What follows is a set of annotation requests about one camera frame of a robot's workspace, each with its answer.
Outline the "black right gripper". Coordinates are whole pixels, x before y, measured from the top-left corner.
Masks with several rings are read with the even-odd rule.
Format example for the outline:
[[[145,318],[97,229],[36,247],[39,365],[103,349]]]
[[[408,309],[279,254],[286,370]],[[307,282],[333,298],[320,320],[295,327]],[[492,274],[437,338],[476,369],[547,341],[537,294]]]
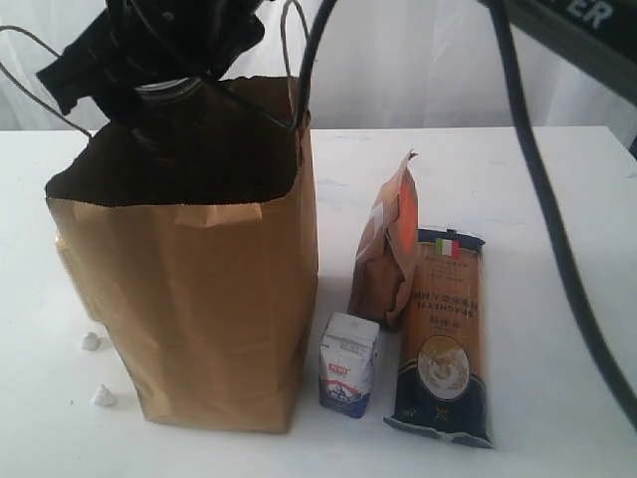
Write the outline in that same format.
[[[68,115],[92,98],[105,115],[125,110],[126,85],[222,78],[265,36],[260,1],[107,1],[38,80]]]

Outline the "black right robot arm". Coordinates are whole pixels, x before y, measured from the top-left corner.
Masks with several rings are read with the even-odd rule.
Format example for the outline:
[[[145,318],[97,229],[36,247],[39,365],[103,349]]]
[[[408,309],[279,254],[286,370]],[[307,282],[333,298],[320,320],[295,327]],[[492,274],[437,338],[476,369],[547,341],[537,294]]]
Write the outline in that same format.
[[[143,103],[144,87],[199,79],[222,96],[284,128],[309,102],[313,62],[335,6],[324,1],[309,31],[293,115],[283,120],[220,83],[259,44],[258,1],[108,1],[61,56],[37,74],[67,115],[91,98],[111,120]],[[510,23],[629,102],[636,100],[636,4],[633,1],[507,1]]]

